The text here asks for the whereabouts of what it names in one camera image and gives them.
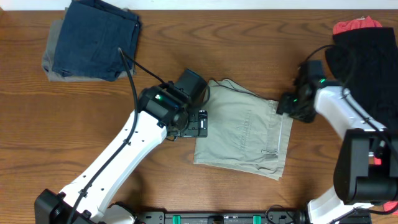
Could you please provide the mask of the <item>khaki shorts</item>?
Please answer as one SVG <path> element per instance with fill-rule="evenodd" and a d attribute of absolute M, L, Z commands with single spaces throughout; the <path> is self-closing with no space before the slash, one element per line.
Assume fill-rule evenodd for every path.
<path fill-rule="evenodd" d="M 230 79 L 209 81 L 208 135 L 198 138 L 194 163 L 282 177 L 293 119 Z"/>

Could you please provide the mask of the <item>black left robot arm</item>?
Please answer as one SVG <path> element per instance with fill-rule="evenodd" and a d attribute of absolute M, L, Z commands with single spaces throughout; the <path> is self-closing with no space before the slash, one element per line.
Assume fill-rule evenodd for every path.
<path fill-rule="evenodd" d="M 165 139 L 207 136 L 206 83 L 164 83 L 144 89 L 123 129 L 95 161 L 59 193 L 45 189 L 34 202 L 36 223 L 135 223 L 116 192 L 143 158 Z"/>

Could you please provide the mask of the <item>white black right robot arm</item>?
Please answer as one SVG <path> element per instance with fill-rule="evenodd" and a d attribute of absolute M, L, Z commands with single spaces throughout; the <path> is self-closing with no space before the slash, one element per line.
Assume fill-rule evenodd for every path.
<path fill-rule="evenodd" d="M 370 223 L 373 206 L 397 200 L 397 134 L 375 121 L 349 90 L 322 76 L 300 77 L 277 113 L 305 123 L 322 115 L 342 139 L 333 186 L 296 223 Z"/>

